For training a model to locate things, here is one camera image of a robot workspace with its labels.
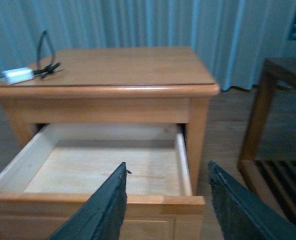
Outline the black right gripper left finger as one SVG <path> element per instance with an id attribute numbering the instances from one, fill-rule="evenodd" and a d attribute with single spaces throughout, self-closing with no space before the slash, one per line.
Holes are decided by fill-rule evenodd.
<path id="1" fill-rule="evenodd" d="M 127 209 L 127 168 L 122 162 L 50 240 L 118 240 Z"/>

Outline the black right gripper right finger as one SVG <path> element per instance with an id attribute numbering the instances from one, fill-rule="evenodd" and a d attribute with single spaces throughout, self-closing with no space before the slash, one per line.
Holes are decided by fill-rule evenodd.
<path id="1" fill-rule="evenodd" d="M 226 240 L 296 240 L 296 226 L 278 215 L 214 161 L 208 162 L 212 205 Z"/>

